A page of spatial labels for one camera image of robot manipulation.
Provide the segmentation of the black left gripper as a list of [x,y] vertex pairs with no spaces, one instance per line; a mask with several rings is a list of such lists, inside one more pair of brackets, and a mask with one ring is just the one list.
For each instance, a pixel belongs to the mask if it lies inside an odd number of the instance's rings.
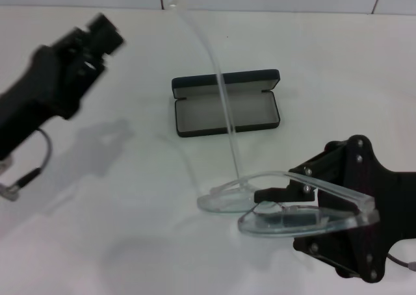
[[[29,67],[1,94],[1,159],[7,158],[35,130],[55,116],[69,120],[85,95],[85,78],[97,79],[124,39],[103,14],[82,30],[72,29],[55,42],[39,47]],[[73,54],[71,61],[61,54]]]

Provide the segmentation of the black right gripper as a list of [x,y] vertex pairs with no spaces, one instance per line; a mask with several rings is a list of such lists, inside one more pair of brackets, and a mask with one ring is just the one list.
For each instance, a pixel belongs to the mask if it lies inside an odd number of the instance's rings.
[[385,168],[366,136],[345,141],[344,181],[339,186],[372,196],[380,219],[356,229],[297,237],[293,248],[332,266],[343,278],[377,283],[394,244],[415,238],[415,173]]

